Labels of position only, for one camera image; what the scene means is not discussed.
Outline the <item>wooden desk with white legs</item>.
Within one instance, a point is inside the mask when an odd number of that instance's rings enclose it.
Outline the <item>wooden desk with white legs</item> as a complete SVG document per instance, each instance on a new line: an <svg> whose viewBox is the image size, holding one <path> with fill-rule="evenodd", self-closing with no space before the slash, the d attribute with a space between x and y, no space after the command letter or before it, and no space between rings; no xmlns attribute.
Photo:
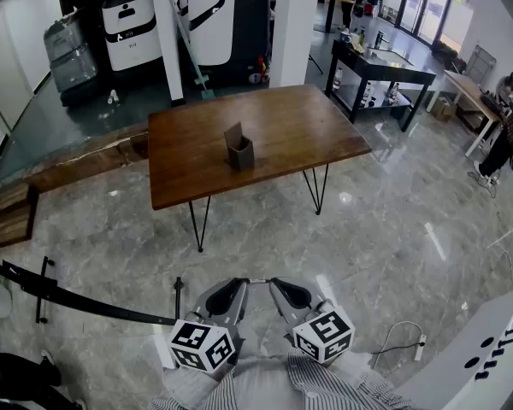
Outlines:
<svg viewBox="0 0 513 410"><path fill-rule="evenodd" d="M466 96L469 101L478 108L478 110L486 117L487 122L484 125L483 129L480 131L478 136L475 138L474 142L469 146L467 151L465 152L465 157L469 158L472 152L477 148L477 146L481 143L483 138L486 136L486 133L492 127L493 123L499 123L500 117L498 114L495 114L489 107L487 107L481 101L481 90L479 86L471 80L469 77L454 73L452 71L445 70L444 81L448 81L453 83L458 89L458 96L461 95Z"/></svg>

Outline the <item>white square pillar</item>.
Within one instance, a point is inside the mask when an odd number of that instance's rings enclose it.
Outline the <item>white square pillar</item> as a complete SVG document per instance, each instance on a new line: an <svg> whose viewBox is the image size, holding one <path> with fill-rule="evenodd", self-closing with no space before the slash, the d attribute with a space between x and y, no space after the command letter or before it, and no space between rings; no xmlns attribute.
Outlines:
<svg viewBox="0 0 513 410"><path fill-rule="evenodd" d="M276 0L269 86L304 83L317 0Z"/></svg>
<svg viewBox="0 0 513 410"><path fill-rule="evenodd" d="M153 0L162 59L173 107L186 103L182 88L177 46L177 25L171 0Z"/></svg>

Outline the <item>black metal rail frame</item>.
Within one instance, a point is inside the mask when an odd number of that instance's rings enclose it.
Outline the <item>black metal rail frame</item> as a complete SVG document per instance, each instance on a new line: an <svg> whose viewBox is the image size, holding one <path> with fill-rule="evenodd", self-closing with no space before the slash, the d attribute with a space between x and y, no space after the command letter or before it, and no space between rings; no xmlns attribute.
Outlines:
<svg viewBox="0 0 513 410"><path fill-rule="evenodd" d="M3 263L0 264L0 275L18 284L22 291L35 296L37 298L38 307L40 307L41 301L47 301L65 308L72 308L81 312L111 319L121 319L152 325L173 326L180 318L180 289L183 287L180 278L177 278L174 285L175 317L168 318L117 307L73 293L59 287L54 279L46 277L44 273L37 274L7 261L3 261Z"/></svg>

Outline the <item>white service robot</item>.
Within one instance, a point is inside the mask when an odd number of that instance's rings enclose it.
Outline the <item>white service robot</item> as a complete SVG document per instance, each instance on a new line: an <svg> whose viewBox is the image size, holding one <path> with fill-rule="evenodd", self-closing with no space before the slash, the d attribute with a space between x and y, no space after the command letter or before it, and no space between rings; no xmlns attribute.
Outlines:
<svg viewBox="0 0 513 410"><path fill-rule="evenodd" d="M102 17L110 66L114 72L162 57L153 0L105 0Z"/></svg>

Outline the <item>person's left forearm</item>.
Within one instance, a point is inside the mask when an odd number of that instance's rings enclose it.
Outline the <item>person's left forearm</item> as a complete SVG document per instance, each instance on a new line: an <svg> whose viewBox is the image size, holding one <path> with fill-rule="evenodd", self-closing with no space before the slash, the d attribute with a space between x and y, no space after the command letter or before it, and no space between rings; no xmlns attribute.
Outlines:
<svg viewBox="0 0 513 410"><path fill-rule="evenodd" d="M230 363L211 374L186 367L168 371L163 377L163 391L148 410L237 410L234 372L235 365Z"/></svg>

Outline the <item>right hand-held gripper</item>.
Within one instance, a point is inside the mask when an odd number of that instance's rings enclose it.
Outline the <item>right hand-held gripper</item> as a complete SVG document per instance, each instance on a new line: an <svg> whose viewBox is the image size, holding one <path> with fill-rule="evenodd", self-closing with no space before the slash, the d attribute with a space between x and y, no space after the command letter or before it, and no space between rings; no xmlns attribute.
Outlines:
<svg viewBox="0 0 513 410"><path fill-rule="evenodd" d="M351 347L355 326L345 310L326 299L317 286L302 279L276 277L269 280L269 291L280 316L293 327L295 348L326 364Z"/></svg>

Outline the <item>person's right forearm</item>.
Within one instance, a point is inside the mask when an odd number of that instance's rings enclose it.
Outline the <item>person's right forearm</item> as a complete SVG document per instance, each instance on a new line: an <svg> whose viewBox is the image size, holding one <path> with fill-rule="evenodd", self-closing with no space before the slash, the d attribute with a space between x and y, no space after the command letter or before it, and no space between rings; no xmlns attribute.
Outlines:
<svg viewBox="0 0 513 410"><path fill-rule="evenodd" d="M421 410L396 394L392 384L373 370L353 386L303 351L291 348L287 371L293 387L304 395L305 410Z"/></svg>

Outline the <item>dark round-base table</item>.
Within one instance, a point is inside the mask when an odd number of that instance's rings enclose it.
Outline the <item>dark round-base table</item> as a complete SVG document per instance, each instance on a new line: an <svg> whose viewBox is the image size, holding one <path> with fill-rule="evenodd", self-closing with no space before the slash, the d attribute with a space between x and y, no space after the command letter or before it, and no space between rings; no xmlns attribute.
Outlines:
<svg viewBox="0 0 513 410"><path fill-rule="evenodd" d="M323 24L314 24L313 29L317 32L330 33L333 25L333 14L336 3L354 3L355 0L328 0L327 17Z"/></svg>

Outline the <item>person's torso in light shirt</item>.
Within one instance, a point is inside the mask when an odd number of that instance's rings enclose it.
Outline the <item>person's torso in light shirt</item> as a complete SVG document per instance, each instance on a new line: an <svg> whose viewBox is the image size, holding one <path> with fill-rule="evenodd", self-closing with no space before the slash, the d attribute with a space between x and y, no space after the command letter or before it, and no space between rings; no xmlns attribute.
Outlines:
<svg viewBox="0 0 513 410"><path fill-rule="evenodd" d="M304 410L285 356L242 359L233 370L233 388L238 410Z"/></svg>

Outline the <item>wooden steps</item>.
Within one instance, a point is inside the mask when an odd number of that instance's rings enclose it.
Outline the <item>wooden steps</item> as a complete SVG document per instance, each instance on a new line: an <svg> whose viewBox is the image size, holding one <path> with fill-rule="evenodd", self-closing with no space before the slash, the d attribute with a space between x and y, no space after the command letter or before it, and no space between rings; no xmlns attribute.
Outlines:
<svg viewBox="0 0 513 410"><path fill-rule="evenodd" d="M29 240L38 191L24 182L0 190L0 248Z"/></svg>

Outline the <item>grey plastic-wrapped floor scrubber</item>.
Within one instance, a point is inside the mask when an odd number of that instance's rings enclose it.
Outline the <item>grey plastic-wrapped floor scrubber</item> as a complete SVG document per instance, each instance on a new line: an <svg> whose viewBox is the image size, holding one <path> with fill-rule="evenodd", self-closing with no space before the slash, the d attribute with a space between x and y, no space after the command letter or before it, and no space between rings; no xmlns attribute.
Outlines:
<svg viewBox="0 0 513 410"><path fill-rule="evenodd" d="M87 40L83 9L56 20L44 31L43 40L50 73L60 95L98 76L97 61Z"/></svg>

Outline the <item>small cardboard box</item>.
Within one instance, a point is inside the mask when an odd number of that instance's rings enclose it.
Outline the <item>small cardboard box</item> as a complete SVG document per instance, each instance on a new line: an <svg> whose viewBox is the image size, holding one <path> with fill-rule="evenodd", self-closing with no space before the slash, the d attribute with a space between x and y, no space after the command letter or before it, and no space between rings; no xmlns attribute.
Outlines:
<svg viewBox="0 0 513 410"><path fill-rule="evenodd" d="M244 135L238 122L224 132L229 165L241 172L255 166L253 142Z"/></svg>

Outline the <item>group of small shelf bottles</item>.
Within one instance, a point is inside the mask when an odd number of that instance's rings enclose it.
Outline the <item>group of small shelf bottles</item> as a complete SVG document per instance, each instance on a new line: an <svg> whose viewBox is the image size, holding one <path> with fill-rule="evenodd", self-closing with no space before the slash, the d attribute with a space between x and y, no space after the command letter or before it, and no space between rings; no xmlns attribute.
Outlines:
<svg viewBox="0 0 513 410"><path fill-rule="evenodd" d="M361 108L386 108L400 106L398 95L391 94L388 90L376 82L368 81L365 85Z"/></svg>

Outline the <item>large black white cleaning machine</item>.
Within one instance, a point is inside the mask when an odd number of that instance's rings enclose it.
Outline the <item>large black white cleaning machine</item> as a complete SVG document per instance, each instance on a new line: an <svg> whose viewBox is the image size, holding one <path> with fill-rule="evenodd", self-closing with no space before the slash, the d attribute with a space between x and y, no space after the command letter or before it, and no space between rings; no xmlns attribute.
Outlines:
<svg viewBox="0 0 513 410"><path fill-rule="evenodd" d="M178 0L202 75L213 88L260 85L258 57L271 59L272 0Z"/></svg>

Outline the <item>glass doors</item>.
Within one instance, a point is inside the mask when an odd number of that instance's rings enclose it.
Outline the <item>glass doors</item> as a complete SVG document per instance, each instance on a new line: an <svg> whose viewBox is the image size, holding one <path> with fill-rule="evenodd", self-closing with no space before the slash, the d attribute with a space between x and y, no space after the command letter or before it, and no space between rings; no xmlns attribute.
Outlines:
<svg viewBox="0 0 513 410"><path fill-rule="evenodd" d="M440 37L451 0L381 0L378 16L431 46Z"/></svg>

